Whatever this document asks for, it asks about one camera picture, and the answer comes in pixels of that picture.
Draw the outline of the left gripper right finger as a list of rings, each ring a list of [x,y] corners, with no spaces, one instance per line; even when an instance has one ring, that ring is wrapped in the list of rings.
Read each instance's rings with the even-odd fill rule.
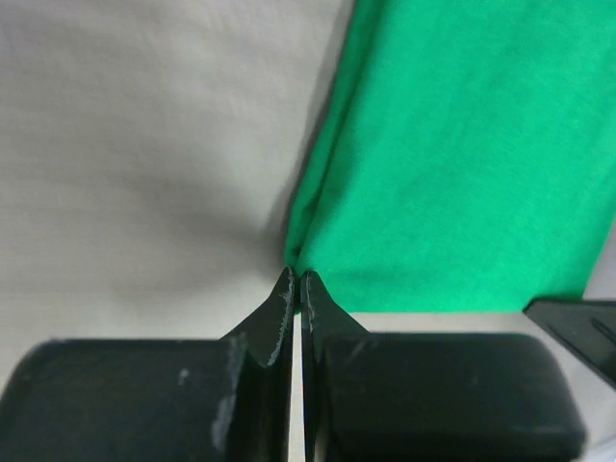
[[[371,332],[300,280],[309,461],[573,461],[586,430],[555,358],[519,333]]]

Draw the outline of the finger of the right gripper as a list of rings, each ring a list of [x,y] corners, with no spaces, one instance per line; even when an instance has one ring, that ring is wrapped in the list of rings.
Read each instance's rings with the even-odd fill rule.
[[[535,298],[523,313],[615,389],[614,300]]]

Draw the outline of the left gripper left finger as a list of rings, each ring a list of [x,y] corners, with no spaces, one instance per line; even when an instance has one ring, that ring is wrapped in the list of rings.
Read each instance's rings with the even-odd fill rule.
[[[66,339],[17,363],[1,397],[5,461],[284,461],[295,275],[223,337]]]

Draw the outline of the green t shirt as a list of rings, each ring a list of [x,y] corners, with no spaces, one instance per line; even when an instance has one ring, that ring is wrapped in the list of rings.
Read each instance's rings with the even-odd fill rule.
[[[579,298],[615,216],[611,1],[359,1],[284,249],[352,312]]]

